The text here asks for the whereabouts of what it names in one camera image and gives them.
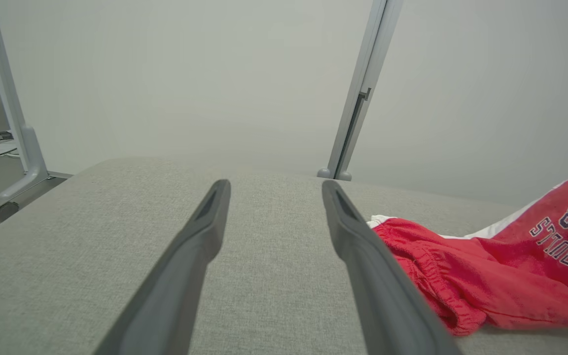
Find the wall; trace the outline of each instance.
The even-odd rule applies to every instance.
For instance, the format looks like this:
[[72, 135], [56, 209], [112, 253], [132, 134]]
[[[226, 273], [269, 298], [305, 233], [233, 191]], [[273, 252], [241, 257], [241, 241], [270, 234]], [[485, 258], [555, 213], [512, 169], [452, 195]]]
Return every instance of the wall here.
[[316, 175], [372, 0], [0, 0], [51, 171], [175, 155]]
[[348, 171], [512, 205], [567, 179], [568, 1], [405, 0]]

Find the gray fabric surface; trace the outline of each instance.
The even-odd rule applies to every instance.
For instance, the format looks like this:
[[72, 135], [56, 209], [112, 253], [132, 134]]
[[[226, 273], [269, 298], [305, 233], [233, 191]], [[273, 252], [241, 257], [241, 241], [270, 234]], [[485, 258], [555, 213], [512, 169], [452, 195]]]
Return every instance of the gray fabric surface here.
[[[322, 179], [109, 160], [0, 225], [0, 354], [89, 354], [214, 180], [232, 183], [223, 248], [210, 264], [191, 353], [364, 354], [345, 266], [329, 240]], [[461, 235], [514, 207], [341, 182], [363, 216]], [[568, 352], [568, 330], [485, 329], [466, 354]]]

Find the caster wheel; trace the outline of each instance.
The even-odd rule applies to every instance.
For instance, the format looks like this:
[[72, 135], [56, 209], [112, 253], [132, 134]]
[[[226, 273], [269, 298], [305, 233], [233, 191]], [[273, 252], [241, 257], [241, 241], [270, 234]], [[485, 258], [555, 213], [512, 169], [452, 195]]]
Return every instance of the caster wheel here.
[[16, 202], [6, 202], [0, 206], [0, 222], [7, 220], [10, 216], [19, 211], [19, 204]]

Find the metal stand base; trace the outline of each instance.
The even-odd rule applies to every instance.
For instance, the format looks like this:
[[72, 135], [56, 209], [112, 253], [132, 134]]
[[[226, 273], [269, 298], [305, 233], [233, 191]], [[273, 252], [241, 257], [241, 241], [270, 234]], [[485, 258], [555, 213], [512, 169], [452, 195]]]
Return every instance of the metal stand base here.
[[341, 171], [339, 173], [338, 180], [352, 181], [352, 174], [348, 173], [347, 171]]
[[49, 177], [34, 128], [23, 126], [21, 132], [27, 151], [28, 173], [0, 193], [0, 207]]
[[324, 179], [332, 179], [333, 174], [330, 172], [328, 168], [321, 168], [319, 171], [317, 171], [317, 177], [318, 178], [321, 177]]

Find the metal frame leg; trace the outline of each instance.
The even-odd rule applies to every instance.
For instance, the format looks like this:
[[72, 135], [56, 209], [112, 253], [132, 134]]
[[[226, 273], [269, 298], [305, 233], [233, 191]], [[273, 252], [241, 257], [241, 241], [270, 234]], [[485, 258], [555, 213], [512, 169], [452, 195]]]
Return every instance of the metal frame leg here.
[[318, 177], [352, 180], [352, 174], [347, 168], [381, 74], [402, 4], [403, 0], [374, 0], [372, 4], [332, 154], [327, 168], [318, 171]]
[[43, 161], [38, 139], [34, 129], [25, 124], [21, 104], [16, 94], [10, 64], [7, 60], [4, 38], [0, 29], [0, 96], [6, 111], [6, 117], [13, 137], [17, 143], [17, 151], [22, 161], [26, 175], [9, 188], [0, 193], [0, 207], [4, 206], [18, 195], [47, 179], [49, 174]]
[[24, 126], [21, 131], [27, 151], [28, 172], [18, 182], [0, 192], [0, 207], [49, 177], [34, 128]]

